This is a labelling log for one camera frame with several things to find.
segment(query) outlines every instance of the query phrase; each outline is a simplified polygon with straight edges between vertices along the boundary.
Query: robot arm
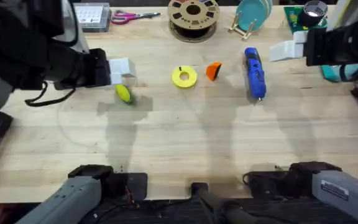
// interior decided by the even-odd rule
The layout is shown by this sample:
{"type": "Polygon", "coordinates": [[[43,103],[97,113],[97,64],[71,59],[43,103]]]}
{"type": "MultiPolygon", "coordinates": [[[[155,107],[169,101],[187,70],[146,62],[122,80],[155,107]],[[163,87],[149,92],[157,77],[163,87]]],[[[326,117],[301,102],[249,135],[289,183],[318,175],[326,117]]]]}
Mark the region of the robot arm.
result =
{"type": "Polygon", "coordinates": [[[306,57],[307,66],[358,63],[358,0],[339,0],[326,29],[294,33],[270,48],[270,61],[306,57]]]}
{"type": "Polygon", "coordinates": [[[46,81],[72,92],[54,101],[27,100],[29,106],[59,103],[78,87],[110,85],[106,54],[88,49],[67,0],[0,1],[0,109],[16,89],[42,90],[41,97],[46,81]]]}
{"type": "Polygon", "coordinates": [[[358,219],[358,179],[334,165],[299,162],[289,171],[250,172],[248,176],[254,198],[315,197],[358,219]]]}

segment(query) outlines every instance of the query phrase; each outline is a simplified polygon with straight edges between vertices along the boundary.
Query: wooden table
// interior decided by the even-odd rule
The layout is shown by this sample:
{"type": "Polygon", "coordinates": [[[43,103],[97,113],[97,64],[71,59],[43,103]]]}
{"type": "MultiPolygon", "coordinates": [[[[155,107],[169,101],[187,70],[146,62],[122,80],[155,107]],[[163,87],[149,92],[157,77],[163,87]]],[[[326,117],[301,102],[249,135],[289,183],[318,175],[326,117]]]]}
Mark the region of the wooden table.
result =
{"type": "MultiPolygon", "coordinates": [[[[271,45],[291,39],[281,6],[247,42],[226,30],[235,9],[221,7],[217,32],[199,44],[170,34],[164,7],[128,8],[162,16],[86,35],[89,46],[102,47],[109,58],[135,62],[135,106],[119,100],[111,86],[80,89],[44,108],[23,102],[38,92],[12,94],[3,108],[15,120],[0,143],[0,202],[43,201],[82,164],[146,172],[153,199],[187,197],[194,181],[209,182],[217,194],[246,196],[243,173],[298,161],[330,162],[358,178],[352,86],[323,80],[304,60],[268,61],[271,45]],[[246,47],[257,47],[264,61],[268,93],[256,105],[247,98],[246,47]],[[223,66],[211,82],[204,72],[217,61],[223,66]],[[179,65],[198,72],[194,88],[173,85],[171,73],[179,65]]],[[[65,93],[50,89],[46,97],[65,93]]]]}

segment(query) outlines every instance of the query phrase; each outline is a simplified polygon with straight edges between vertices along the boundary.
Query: white block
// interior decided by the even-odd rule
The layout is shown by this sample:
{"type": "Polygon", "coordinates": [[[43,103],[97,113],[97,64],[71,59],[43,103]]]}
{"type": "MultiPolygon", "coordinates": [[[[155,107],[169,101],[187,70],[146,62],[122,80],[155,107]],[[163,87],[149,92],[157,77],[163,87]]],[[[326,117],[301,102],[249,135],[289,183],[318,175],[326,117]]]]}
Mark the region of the white block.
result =
{"type": "Polygon", "coordinates": [[[109,60],[111,84],[122,84],[122,77],[136,77],[135,64],[128,58],[109,60]]]}

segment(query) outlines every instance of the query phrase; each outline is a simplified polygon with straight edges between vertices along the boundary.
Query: cardboard spool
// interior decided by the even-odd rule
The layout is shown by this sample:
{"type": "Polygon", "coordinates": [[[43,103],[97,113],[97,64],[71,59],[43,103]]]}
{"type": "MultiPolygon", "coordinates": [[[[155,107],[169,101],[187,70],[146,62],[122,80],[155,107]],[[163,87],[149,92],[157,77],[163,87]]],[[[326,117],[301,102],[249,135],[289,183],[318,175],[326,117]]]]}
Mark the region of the cardboard spool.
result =
{"type": "Polygon", "coordinates": [[[168,5],[171,33],[185,42],[202,42],[216,30],[219,6],[215,0],[172,0],[168,5]]]}

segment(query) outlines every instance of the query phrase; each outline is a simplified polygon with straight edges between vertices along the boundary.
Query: teal plate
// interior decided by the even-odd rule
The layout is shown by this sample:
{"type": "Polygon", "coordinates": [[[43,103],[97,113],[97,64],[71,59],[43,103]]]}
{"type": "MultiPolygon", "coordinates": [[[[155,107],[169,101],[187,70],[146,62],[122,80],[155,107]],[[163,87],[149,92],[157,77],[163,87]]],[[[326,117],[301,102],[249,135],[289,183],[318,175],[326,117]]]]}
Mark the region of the teal plate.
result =
{"type": "Polygon", "coordinates": [[[238,24],[242,30],[248,30],[249,24],[256,19],[253,30],[258,29],[266,20],[266,8],[261,0],[242,0],[236,14],[241,12],[238,24]]]}

